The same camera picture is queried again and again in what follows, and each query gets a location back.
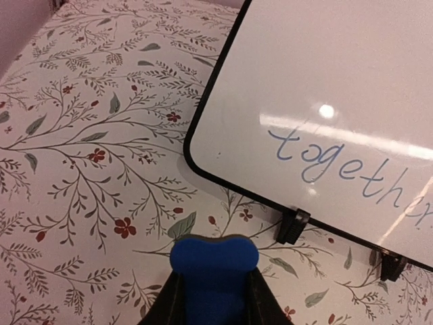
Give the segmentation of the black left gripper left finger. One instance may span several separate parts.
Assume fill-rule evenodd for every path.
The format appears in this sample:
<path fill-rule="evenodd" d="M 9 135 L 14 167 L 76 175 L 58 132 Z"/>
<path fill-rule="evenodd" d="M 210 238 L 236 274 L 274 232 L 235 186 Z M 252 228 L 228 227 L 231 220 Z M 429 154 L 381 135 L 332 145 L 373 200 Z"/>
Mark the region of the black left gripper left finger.
<path fill-rule="evenodd" d="M 150 310 L 138 325 L 182 325 L 185 323 L 183 278 L 171 272 Z"/>

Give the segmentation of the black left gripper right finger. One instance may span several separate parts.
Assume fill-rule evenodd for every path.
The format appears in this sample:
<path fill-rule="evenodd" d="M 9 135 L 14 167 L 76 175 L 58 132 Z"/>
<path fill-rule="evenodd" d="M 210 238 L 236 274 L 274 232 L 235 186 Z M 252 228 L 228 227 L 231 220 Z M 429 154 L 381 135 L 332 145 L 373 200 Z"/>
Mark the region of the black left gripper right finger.
<path fill-rule="evenodd" d="M 279 306 L 258 268 L 248 274 L 248 323 L 249 325 L 294 325 Z"/>

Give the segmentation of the blue whiteboard eraser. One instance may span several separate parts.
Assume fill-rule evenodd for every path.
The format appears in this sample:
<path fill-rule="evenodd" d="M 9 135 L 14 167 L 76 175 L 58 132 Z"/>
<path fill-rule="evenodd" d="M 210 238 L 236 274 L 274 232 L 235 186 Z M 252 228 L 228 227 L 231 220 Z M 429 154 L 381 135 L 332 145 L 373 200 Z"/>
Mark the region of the blue whiteboard eraser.
<path fill-rule="evenodd" d="M 172 270 L 182 277 L 186 324 L 243 324 L 247 276 L 258 264 L 258 249 L 247 237 L 187 235 L 170 252 Z"/>

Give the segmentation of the small black-framed whiteboard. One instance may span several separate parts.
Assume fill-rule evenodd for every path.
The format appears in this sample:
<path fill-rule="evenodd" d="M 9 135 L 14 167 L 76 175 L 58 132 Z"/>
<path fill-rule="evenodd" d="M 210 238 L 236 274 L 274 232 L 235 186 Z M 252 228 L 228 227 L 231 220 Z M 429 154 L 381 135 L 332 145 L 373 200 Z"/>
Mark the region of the small black-framed whiteboard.
<path fill-rule="evenodd" d="M 432 2 L 246 1 L 183 147 L 198 175 L 432 267 Z"/>

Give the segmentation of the black left whiteboard foot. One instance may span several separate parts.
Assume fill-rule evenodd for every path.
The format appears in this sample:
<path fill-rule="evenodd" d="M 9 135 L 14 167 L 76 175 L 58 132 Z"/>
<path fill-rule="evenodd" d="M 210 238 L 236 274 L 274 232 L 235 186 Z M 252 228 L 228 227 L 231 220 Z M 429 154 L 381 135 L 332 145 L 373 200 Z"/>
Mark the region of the black left whiteboard foot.
<path fill-rule="evenodd" d="M 281 224 L 276 235 L 280 244 L 295 244 L 304 231 L 311 214 L 302 210 L 286 211 L 281 218 Z"/>

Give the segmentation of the black whiteboard foot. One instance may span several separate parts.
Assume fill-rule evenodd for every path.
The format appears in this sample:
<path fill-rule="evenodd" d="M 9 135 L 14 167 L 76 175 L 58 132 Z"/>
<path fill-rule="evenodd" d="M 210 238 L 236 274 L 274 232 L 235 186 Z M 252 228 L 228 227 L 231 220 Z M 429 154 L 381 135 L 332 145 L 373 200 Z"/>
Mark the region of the black whiteboard foot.
<path fill-rule="evenodd" d="M 382 253 L 380 280 L 396 282 L 405 269 L 407 258 Z"/>
<path fill-rule="evenodd" d="M 304 231 L 311 214 L 302 210 L 286 211 L 281 218 L 281 224 L 276 235 L 280 244 L 295 244 Z"/>

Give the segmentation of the black right whiteboard foot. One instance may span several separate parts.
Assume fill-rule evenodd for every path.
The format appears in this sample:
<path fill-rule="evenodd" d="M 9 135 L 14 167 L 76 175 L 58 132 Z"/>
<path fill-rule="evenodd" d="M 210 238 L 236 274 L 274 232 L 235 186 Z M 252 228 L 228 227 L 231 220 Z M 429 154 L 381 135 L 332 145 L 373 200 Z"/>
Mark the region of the black right whiteboard foot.
<path fill-rule="evenodd" d="M 407 258 L 382 253 L 380 280 L 396 282 L 405 269 Z"/>

